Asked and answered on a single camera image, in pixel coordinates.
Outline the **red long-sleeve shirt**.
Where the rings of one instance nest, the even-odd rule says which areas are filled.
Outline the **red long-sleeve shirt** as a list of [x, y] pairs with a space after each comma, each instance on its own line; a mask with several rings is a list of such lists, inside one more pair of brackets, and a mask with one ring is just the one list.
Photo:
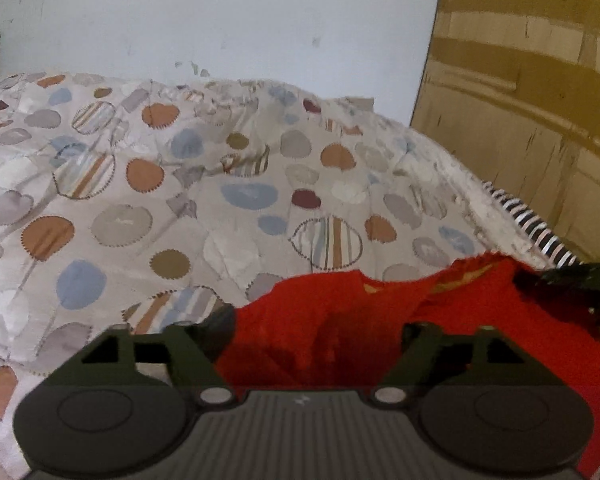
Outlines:
[[518, 271], [535, 270], [484, 254], [408, 282], [358, 271], [288, 278], [237, 311], [216, 369], [237, 392], [366, 389], [396, 365], [405, 324], [429, 322], [461, 335], [491, 325], [588, 402], [595, 426], [579, 469], [600, 479], [600, 320], [565, 300], [521, 292]]

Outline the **striped bed sheet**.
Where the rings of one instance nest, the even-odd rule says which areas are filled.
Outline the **striped bed sheet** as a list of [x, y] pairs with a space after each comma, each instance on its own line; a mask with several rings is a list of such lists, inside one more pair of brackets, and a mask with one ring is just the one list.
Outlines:
[[531, 209], [521, 198], [497, 188], [492, 182], [483, 183], [501, 208], [509, 214], [521, 231], [532, 241], [536, 249], [556, 268], [575, 266], [581, 261], [562, 240], [552, 231], [550, 225]]

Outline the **patterned beige quilt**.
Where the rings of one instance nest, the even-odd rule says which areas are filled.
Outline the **patterned beige quilt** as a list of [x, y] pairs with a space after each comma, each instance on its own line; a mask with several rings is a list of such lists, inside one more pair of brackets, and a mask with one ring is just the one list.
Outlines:
[[0, 78], [0, 479], [19, 401], [114, 324], [199, 322], [313, 272], [548, 260], [439, 144], [267, 80]]

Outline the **wooden wardrobe panel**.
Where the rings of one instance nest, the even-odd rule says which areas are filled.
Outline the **wooden wardrobe panel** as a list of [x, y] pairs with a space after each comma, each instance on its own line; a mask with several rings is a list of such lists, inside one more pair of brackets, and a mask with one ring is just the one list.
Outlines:
[[439, 0], [412, 125], [600, 260], [600, 0]]

